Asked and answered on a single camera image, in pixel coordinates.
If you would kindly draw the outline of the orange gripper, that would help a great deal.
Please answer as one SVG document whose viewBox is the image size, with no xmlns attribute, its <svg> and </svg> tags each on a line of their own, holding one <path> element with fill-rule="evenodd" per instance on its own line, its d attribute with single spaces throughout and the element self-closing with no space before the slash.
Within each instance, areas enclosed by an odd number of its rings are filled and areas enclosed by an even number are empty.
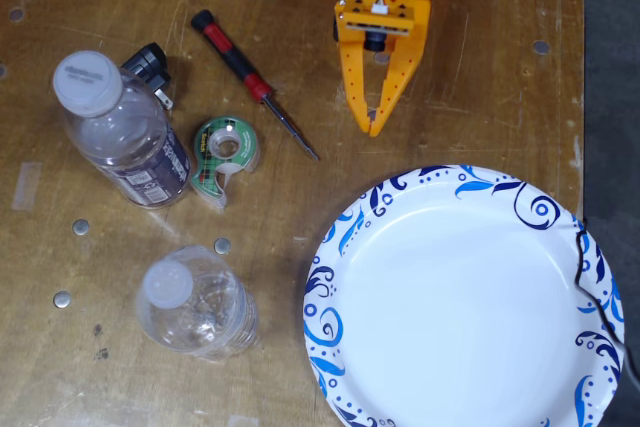
<svg viewBox="0 0 640 427">
<path fill-rule="evenodd" d="M 377 137 L 422 59 L 431 0 L 338 0 L 337 45 L 347 105 L 360 130 Z M 371 121 L 364 91 L 364 54 L 390 60 Z"/>
</svg>

